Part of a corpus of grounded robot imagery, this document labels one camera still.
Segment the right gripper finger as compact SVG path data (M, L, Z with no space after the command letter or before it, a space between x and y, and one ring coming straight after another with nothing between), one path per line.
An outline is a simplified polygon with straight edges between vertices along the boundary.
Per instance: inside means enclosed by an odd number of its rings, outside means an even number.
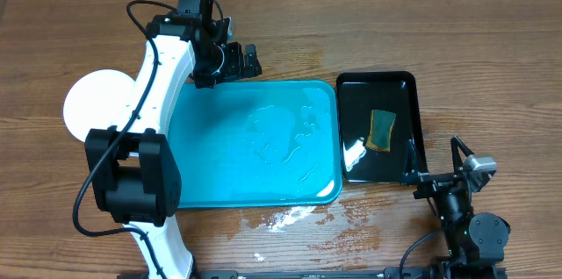
M418 183L420 176L417 148L414 141L410 139L405 147L405 161L400 183Z
M450 148L454 170L456 172L468 171L470 168L461 160L461 154L468 160L471 155L474 155L474 152L457 135L450 139Z

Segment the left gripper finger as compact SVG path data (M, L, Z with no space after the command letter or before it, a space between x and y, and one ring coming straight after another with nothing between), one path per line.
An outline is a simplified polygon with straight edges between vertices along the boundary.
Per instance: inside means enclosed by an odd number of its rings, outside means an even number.
M242 79L245 62L241 44L238 42L228 43L226 56L226 80Z
M263 70L257 58L256 46L254 44L246 45L245 52L243 77L253 78L259 76Z

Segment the green yellow sponge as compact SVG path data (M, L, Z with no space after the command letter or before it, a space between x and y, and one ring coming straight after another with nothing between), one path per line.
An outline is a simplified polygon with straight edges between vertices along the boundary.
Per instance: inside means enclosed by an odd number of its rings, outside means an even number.
M366 147L378 152L389 153L395 119L396 114L393 112L372 110Z

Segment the white plate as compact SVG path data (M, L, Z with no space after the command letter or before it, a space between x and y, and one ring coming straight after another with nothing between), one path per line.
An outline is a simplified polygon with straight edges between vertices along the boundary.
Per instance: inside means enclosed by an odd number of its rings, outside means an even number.
M134 80L118 70L102 69L78 80L63 105L68 131L84 142L90 129L106 129L126 108Z

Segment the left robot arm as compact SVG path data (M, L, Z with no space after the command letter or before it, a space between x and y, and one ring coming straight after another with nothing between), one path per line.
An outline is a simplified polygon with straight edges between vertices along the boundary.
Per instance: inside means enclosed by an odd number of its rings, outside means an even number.
M181 88L197 88L262 73L254 45L231 40L231 18L213 20L178 11L156 16L140 30L147 40L133 87L133 108L85 139L89 175L78 192L72 219L90 237L131 233L149 266L149 278L194 278L176 212L180 170L168 141Z

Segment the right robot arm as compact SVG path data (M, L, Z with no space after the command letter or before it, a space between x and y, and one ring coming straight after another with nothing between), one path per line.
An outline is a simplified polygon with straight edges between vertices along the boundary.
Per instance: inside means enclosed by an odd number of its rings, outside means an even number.
M406 163L400 183L415 186L413 196L425 199L440 228L418 239L402 255L397 268L399 278L505 278L504 260L510 224L489 212L476 213L472 207L475 193L482 191L497 171L496 160L475 154L459 137L450 140L453 171L431 175L418 168L414 142L406 147ZM435 236L444 236L447 256L437 256L424 269L406 268L407 257Z

